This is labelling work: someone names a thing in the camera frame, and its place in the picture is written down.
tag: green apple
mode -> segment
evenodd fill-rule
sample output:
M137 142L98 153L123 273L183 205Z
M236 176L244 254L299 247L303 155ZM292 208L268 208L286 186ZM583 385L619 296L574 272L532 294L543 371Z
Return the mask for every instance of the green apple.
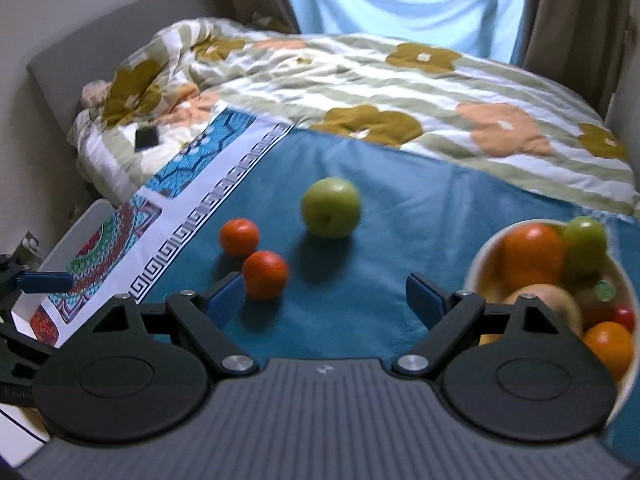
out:
M584 278L602 270L607 257L607 233L602 224L579 216L562 230L566 243L565 270L572 278Z
M311 234L346 238L360 221L360 194L347 180L324 178L306 190L300 212Z

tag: floral bedding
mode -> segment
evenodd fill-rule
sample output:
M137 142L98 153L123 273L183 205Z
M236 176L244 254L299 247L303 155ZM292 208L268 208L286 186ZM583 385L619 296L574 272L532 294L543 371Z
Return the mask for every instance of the floral bedding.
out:
M124 60L69 141L85 177L121 203L227 106L640 216L625 147L579 96L515 66L367 34L175 23ZM160 144L135 152L135 131L149 124Z

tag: gray headboard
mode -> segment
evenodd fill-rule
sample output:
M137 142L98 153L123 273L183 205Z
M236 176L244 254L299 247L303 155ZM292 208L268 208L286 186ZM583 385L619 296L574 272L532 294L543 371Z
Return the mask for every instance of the gray headboard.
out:
M110 81L118 65L162 28L180 20L214 16L211 0L140 0L81 27L29 64L64 132L80 111L82 87Z

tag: tangerine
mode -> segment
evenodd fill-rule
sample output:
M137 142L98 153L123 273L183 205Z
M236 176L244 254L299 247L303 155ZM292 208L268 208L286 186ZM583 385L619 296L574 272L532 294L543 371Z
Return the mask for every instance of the tangerine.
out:
M502 278L511 290L529 285L557 285L566 246L562 236L546 224L514 227L502 239Z
M218 241L225 253L235 258L246 258L255 253L260 241L260 231L251 220L235 218L220 228Z
M289 269L278 254L257 251L242 264L242 275L250 300L274 300L287 285Z
M597 355L616 382L624 377L634 355L629 330L618 323L605 321L587 331L582 341Z

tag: metal bolt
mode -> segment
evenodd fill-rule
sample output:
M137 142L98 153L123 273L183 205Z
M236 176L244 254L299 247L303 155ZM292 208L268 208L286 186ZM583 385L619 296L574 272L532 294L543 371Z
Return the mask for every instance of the metal bolt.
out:
M230 372L245 372L254 365L254 360L246 355L229 355L222 359L222 366Z
M398 359L398 366L406 372L421 372L429 367L429 361L421 355L408 354Z

